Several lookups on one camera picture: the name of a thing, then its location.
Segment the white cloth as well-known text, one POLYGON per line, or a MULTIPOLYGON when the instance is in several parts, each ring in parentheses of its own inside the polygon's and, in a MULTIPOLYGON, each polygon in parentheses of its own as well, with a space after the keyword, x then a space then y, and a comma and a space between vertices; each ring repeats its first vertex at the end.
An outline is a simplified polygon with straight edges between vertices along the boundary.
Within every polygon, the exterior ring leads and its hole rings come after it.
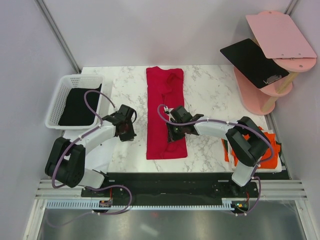
MULTIPOLYGON (((261 164, 261 167, 259 167, 256 172, 257 173, 279 173, 283 170, 281 159, 279 156, 279 153, 275 155, 277 157, 277 161, 275 160, 268 160, 261 164)), ((231 154, 231 152, 225 152, 224 153, 224 160, 227 163, 228 167, 231 171, 234 171, 236 169, 235 165, 235 157, 231 154)))

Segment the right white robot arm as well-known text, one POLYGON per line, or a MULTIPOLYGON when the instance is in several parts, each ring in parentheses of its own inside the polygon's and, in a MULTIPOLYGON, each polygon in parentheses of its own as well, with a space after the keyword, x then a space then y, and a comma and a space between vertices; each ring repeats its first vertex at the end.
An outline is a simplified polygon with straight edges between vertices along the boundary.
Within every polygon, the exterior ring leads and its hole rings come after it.
POLYGON ((237 122, 205 116, 185 123, 169 120, 165 122, 173 126, 173 130, 178 134, 211 136, 229 143, 238 159, 231 176, 232 182, 229 184, 229 191, 235 197, 240 197, 247 191, 247 183, 253 179, 258 166, 275 155, 269 139, 249 117, 242 117, 237 122))

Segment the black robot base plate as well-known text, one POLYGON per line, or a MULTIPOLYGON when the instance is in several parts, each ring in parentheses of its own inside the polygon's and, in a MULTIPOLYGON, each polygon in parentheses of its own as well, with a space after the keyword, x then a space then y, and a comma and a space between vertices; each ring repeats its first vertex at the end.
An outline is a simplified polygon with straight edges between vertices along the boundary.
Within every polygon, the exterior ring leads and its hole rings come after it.
POLYGON ((212 204, 223 198, 252 200, 258 197, 258 186, 250 181, 240 187, 230 173, 108 173, 102 183, 103 191, 84 189, 82 197, 112 197, 117 204, 212 204))

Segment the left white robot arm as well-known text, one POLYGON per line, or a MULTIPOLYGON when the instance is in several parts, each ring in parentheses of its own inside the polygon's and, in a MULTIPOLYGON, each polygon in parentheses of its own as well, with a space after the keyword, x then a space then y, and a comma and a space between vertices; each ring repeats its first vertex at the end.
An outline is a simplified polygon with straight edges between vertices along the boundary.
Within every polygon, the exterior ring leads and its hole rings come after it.
POLYGON ((83 186, 92 190, 99 197, 106 196, 110 185, 104 176, 94 170, 85 168, 86 155, 103 142, 118 137, 122 142, 134 140, 132 117, 137 117, 135 110, 126 114, 116 111, 111 115, 100 117, 100 123, 79 135, 75 140, 58 137, 51 149, 45 174, 51 177, 54 189, 68 186, 83 186))

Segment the green t shirt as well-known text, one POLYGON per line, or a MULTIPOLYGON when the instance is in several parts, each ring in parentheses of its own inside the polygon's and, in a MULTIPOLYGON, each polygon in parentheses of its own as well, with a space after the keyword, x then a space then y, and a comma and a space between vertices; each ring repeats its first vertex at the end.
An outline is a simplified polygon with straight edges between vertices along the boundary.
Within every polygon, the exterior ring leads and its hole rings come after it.
POLYGON ((222 141, 222 145, 224 148, 224 152, 227 154, 231 154, 232 148, 231 148, 231 145, 229 144, 229 142, 225 139, 222 139, 221 141, 222 141))

